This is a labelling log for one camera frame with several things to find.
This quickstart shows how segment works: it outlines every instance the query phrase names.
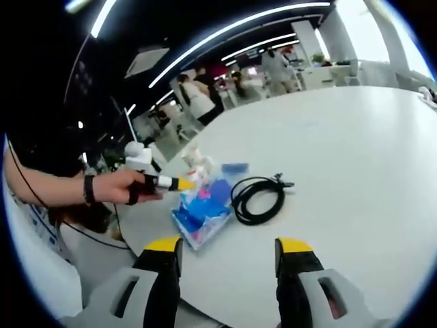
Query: ceiling light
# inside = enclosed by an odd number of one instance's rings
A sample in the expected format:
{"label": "ceiling light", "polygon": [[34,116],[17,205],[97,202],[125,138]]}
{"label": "ceiling light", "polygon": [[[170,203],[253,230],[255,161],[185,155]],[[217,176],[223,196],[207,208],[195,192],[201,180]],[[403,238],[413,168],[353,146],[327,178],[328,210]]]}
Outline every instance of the ceiling light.
{"label": "ceiling light", "polygon": [[231,55],[223,57],[221,60],[223,62],[226,59],[229,59],[229,58],[232,58],[232,57],[234,57],[236,55],[239,55],[239,54],[241,54],[241,53],[243,53],[245,51],[248,51],[249,49],[256,48],[257,46],[261,46],[263,44],[266,44],[266,43],[269,43],[269,42],[273,42],[273,41],[277,41],[277,40],[280,40],[280,39],[291,38],[292,36],[295,36],[295,35],[296,35],[296,33],[285,34],[284,36],[277,36],[275,38],[271,38],[271,39],[268,39],[268,40],[265,40],[265,41],[262,41],[262,42],[258,42],[258,43],[252,44],[251,46],[247,46],[246,48],[243,48],[243,49],[241,49],[239,51],[236,51],[235,53],[232,53]]}
{"label": "ceiling light", "polygon": [[326,48],[325,41],[322,38],[322,34],[320,34],[319,29],[314,30],[315,37],[317,38],[320,48],[322,50],[323,56],[325,56],[326,59],[329,59],[329,52],[328,48]]}
{"label": "ceiling light", "polygon": [[167,68],[165,68],[150,84],[149,84],[149,88],[153,87],[155,84],[158,83],[159,80],[162,79],[162,77],[164,75],[166,75],[173,67],[175,67],[176,65],[178,65],[182,60],[184,60],[185,58],[187,58],[189,55],[191,55],[192,53],[194,53],[198,48],[200,48],[201,46],[207,44],[209,41],[217,38],[218,36],[220,36],[221,34],[230,31],[231,29],[234,29],[237,26],[240,26],[242,24],[245,24],[247,22],[253,21],[257,18],[260,17],[264,17],[267,15],[271,15],[271,14],[276,14],[277,12],[284,12],[286,10],[293,10],[293,9],[299,9],[299,8],[307,8],[307,7],[328,7],[330,6],[329,2],[313,2],[313,3],[299,3],[296,5],[284,5],[283,7],[278,7],[278,8],[273,8],[270,10],[266,10],[265,12],[259,12],[258,14],[254,14],[252,16],[243,18],[241,20],[238,20],[234,23],[232,23],[231,25],[228,25],[222,29],[219,29],[218,31],[214,32],[213,34],[211,34],[210,36],[208,36],[207,38],[204,38],[201,42],[195,44],[194,46],[192,46],[191,48],[189,48],[189,50],[185,51],[183,54],[181,54],[181,56],[179,56],[175,61],[173,61],[170,65],[167,66]]}
{"label": "ceiling light", "polygon": [[168,92],[165,94],[165,96],[163,96],[160,100],[158,100],[158,101],[156,102],[155,105],[159,105],[159,104],[160,104],[164,99],[166,99],[166,97],[170,96],[172,93],[174,93],[173,90],[168,91]]}
{"label": "ceiling light", "polygon": [[231,66],[232,64],[236,63],[236,60],[231,60],[229,63],[226,63],[225,66]]}
{"label": "ceiling light", "polygon": [[70,14],[76,14],[80,9],[85,7],[90,0],[71,0],[65,5],[65,10]]}
{"label": "ceiling light", "polygon": [[132,111],[135,109],[135,107],[137,106],[137,104],[133,104],[132,106],[130,106],[129,110],[128,110],[128,115],[130,113],[132,113]]}
{"label": "ceiling light", "polygon": [[255,67],[249,67],[247,69],[247,74],[249,74],[249,75],[257,75],[258,72],[257,72],[257,69]]}
{"label": "ceiling light", "polygon": [[299,42],[300,42],[299,40],[295,40],[295,41],[291,41],[291,42],[277,44],[276,46],[272,46],[272,49],[281,48],[282,46],[289,46],[290,44],[296,44]]}
{"label": "ceiling light", "polygon": [[107,2],[104,3],[102,10],[100,11],[99,15],[97,16],[96,22],[93,25],[93,28],[91,30],[91,35],[95,38],[98,37],[98,34],[100,32],[100,29],[103,26],[104,20],[107,19],[107,16],[109,12],[111,11],[111,8],[113,7],[114,3],[117,0],[107,0]]}

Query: yellow tip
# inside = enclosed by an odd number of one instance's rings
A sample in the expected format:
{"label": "yellow tip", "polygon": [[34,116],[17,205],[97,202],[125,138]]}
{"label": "yellow tip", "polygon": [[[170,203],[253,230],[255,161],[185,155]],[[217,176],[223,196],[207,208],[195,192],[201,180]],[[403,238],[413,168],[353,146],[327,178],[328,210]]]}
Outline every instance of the yellow tip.
{"label": "yellow tip", "polygon": [[194,189],[195,187],[197,187],[197,184],[195,184],[194,182],[185,179],[179,179],[179,183],[178,183],[179,191]]}

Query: clear plastic packaging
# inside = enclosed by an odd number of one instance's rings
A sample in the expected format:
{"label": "clear plastic packaging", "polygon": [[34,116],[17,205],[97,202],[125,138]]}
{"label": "clear plastic packaging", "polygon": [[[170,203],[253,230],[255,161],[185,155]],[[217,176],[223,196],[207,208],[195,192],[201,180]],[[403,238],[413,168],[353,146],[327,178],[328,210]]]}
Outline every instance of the clear plastic packaging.
{"label": "clear plastic packaging", "polygon": [[196,189],[181,193],[179,208],[171,211],[188,244],[195,251],[201,249],[218,234],[232,216],[231,190],[246,171],[228,174],[218,167],[208,176],[204,168],[198,167],[191,179]]}

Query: coiled cable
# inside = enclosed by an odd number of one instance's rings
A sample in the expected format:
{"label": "coiled cable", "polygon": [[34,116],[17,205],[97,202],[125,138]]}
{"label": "coiled cable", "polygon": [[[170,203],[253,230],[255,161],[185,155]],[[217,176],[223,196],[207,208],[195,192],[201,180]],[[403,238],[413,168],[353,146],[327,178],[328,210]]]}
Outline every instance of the coiled cable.
{"label": "coiled cable", "polygon": [[[231,205],[234,208],[237,220],[246,226],[257,226],[271,220],[281,210],[285,201],[284,188],[294,186],[293,182],[283,182],[282,174],[275,174],[273,178],[263,176],[254,176],[238,182],[231,190]],[[250,180],[259,180],[245,186],[234,196],[234,191],[243,182]],[[271,209],[261,214],[252,214],[247,209],[247,203],[256,194],[261,191],[272,191],[278,195],[278,198]]]}

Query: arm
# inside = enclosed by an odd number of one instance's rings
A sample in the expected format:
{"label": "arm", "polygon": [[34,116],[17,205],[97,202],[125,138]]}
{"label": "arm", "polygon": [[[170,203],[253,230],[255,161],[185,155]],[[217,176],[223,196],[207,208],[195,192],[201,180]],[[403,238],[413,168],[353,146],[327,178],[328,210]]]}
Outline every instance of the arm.
{"label": "arm", "polygon": [[193,81],[193,84],[199,88],[202,94],[205,94],[208,97],[210,96],[210,91],[206,84],[203,84],[202,82],[198,82],[198,81]]}
{"label": "arm", "polygon": [[[49,207],[69,206],[84,204],[83,177],[60,178],[51,174],[42,173],[21,165],[13,150],[7,149],[4,155],[5,175],[9,188],[22,201],[35,205],[47,205]],[[44,202],[32,193],[21,173],[29,183],[33,191]],[[101,174],[93,179],[93,191],[96,202],[111,202],[126,204],[129,201],[129,186],[134,182],[145,182],[144,175],[125,169],[114,173]],[[160,200],[159,194],[139,194],[138,202],[148,200]]]}
{"label": "arm", "polygon": [[83,178],[59,178],[51,174],[28,169],[21,165],[14,153],[16,164],[12,158],[13,150],[7,149],[4,155],[5,175],[11,191],[22,201],[35,205],[42,205],[27,186],[26,178],[31,188],[47,206],[66,206],[85,203],[83,197]]}

